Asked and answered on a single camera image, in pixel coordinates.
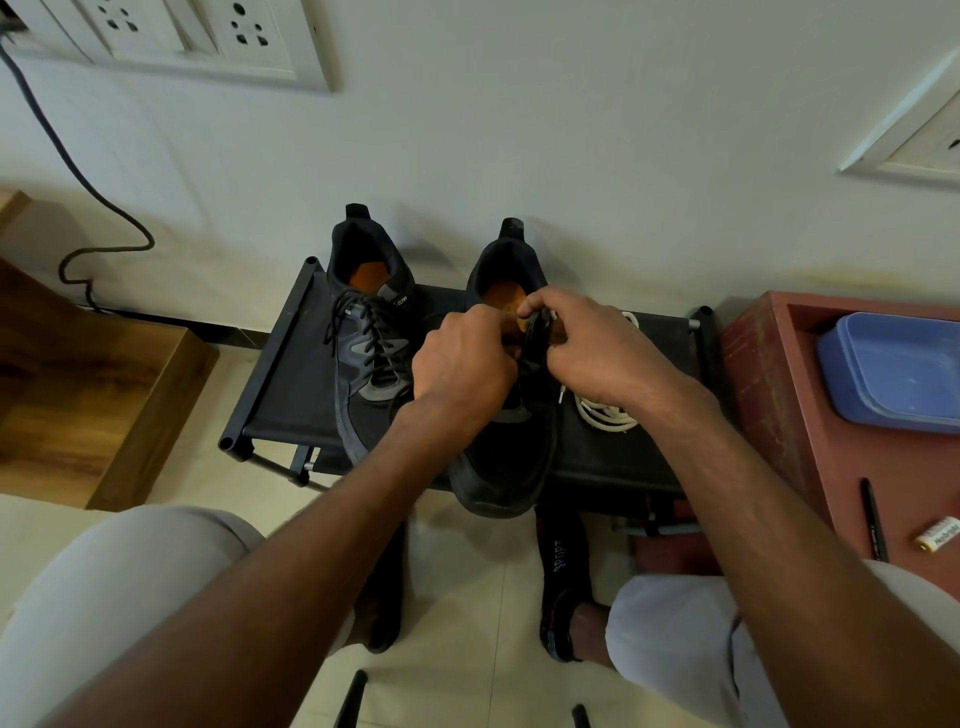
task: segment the black cable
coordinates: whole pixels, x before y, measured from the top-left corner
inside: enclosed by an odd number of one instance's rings
[[[57,153],[63,160],[63,163],[66,164],[67,169],[69,169],[73,173],[73,176],[77,178],[77,182],[79,182],[84,189],[90,193],[94,200],[106,207],[111,212],[115,212],[116,214],[120,215],[120,217],[137,228],[143,233],[143,236],[147,238],[145,245],[126,245],[116,248],[78,248],[72,253],[65,255],[63,260],[61,260],[58,264],[57,275],[60,277],[60,282],[64,283],[65,285],[82,285],[84,287],[84,298],[86,298],[86,302],[90,305],[90,308],[97,313],[106,313],[105,310],[97,305],[93,300],[93,279],[69,279],[66,276],[66,267],[74,260],[74,258],[78,258],[81,255],[86,255],[88,253],[140,253],[143,251],[149,251],[154,245],[156,245],[156,241],[143,223],[129,214],[126,210],[116,206],[114,203],[100,194],[96,187],[90,184],[87,178],[84,177],[84,173],[81,172],[80,168],[74,163],[73,158],[70,157],[70,154],[66,151],[66,147],[63,146],[63,142],[60,141],[60,137],[57,136],[57,132],[50,124],[46,114],[43,113],[43,109],[40,108],[40,104],[36,101],[36,97],[33,91],[30,89],[30,85],[27,83],[27,79],[23,75],[23,71],[20,70],[20,67],[16,64],[16,62],[14,62],[14,60],[10,57],[10,54],[7,53],[7,50],[3,47],[4,36],[9,34],[11,31],[12,27],[0,26],[0,59],[3,59],[3,62],[10,69],[10,72],[13,74],[13,79],[20,87],[20,92],[23,94],[23,98],[26,100],[30,110],[34,113],[34,116],[40,123],[40,126],[43,127],[45,132],[47,132],[47,136],[49,136],[50,141],[53,142],[54,148],[57,150]]]

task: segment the blue plastic container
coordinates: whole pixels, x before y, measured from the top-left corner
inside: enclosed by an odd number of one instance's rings
[[[960,434],[960,323],[852,313],[817,350],[845,420]]]

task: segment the person's left arm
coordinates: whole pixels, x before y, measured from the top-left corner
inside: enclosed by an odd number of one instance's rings
[[[448,315],[414,360],[416,400],[379,445],[44,728],[289,725],[394,531],[506,399],[509,326],[486,306]]]

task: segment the black pen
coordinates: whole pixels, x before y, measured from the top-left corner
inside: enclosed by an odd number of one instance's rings
[[[860,480],[860,497],[863,498],[863,513],[867,517],[867,530],[870,531],[870,548],[874,552],[876,561],[890,563],[890,554],[887,552],[887,542],[883,538],[883,527],[880,525],[880,513],[876,510],[874,486],[868,478]]]

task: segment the white shoelace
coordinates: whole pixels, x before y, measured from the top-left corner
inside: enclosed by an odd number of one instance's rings
[[[630,311],[620,311],[620,313],[627,321],[640,328],[640,323],[634,314]],[[560,388],[560,404],[564,402],[564,394],[566,394],[566,387],[562,385]],[[577,412],[580,413],[580,417],[591,427],[596,427],[604,432],[626,432],[628,429],[636,427],[636,420],[619,407],[587,400],[576,392],[573,393],[573,401],[577,405]]]

